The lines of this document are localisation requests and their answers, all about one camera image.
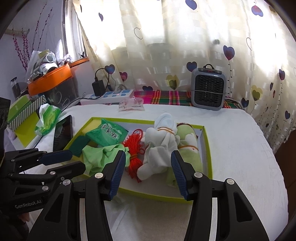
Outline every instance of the curtain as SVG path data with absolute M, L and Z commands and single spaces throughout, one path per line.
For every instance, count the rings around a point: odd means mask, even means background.
M 264 0 L 73 4 L 92 66 L 111 74 L 112 88 L 189 91 L 193 69 L 212 64 L 274 152 L 295 129 L 296 42 Z

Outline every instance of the white wall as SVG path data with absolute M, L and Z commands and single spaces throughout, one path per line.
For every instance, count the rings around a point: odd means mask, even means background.
M 43 51 L 49 49 L 54 52 L 58 41 L 62 37 L 62 6 L 63 0 L 30 0 L 16 15 L 9 29 L 12 27 L 15 30 L 24 30 L 30 29 L 28 34 L 29 41 L 29 52 L 31 52 L 32 41 L 34 36 L 34 31 L 36 28 L 36 23 L 39 18 L 40 12 L 47 2 L 46 7 L 43 10 L 43 13 L 39 22 L 39 29 L 37 32 L 34 50 L 37 50 L 39 39 L 41 37 L 42 29 L 45 24 L 45 20 L 52 9 L 51 16 L 46 25 L 43 36 L 41 39 L 39 50 Z M 22 38 L 19 37 L 18 43 L 19 47 L 22 50 Z M 22 67 L 22 63 L 19 60 L 15 46 L 13 43 L 12 36 L 4 34 L 0 39 L 0 96 L 15 100 L 13 92 L 10 86 L 10 80 L 14 77 L 17 77 L 19 82 L 25 82 L 25 69 Z

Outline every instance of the red yarn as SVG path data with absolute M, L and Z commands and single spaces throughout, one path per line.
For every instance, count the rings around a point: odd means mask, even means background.
M 122 143 L 125 147 L 129 148 L 130 165 L 128 167 L 128 174 L 131 178 L 136 178 L 138 182 L 141 180 L 137 176 L 137 171 L 143 162 L 138 158 L 138 154 L 143 155 L 145 150 L 142 148 L 141 139 L 143 137 L 143 131 L 141 129 L 136 129 L 127 139 Z

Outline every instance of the white tablecloth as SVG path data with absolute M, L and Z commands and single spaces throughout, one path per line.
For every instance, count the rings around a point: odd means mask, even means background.
M 209 139 L 213 179 L 233 178 L 245 193 L 262 221 L 270 241 L 288 222 L 288 198 L 281 170 L 262 131 L 243 110 L 203 110 L 195 107 L 144 105 L 145 111 L 118 112 L 118 106 L 86 105 L 65 110 L 60 119 L 72 115 L 74 134 L 90 117 L 155 120 L 172 114 L 176 122 L 204 125 Z M 37 148 L 52 151 L 54 130 Z M 44 173 L 35 167 L 31 173 Z M 210 240 L 215 240 L 217 208 L 213 200 Z M 141 199 L 118 193 L 106 202 L 113 240 L 183 240 L 191 206 Z

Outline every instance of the plaid cloth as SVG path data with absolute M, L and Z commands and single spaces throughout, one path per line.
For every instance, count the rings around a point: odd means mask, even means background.
M 185 91 L 135 91 L 135 97 L 142 98 L 144 104 L 169 104 L 193 106 L 191 92 Z M 230 98 L 224 101 L 223 108 L 242 109 L 240 105 Z

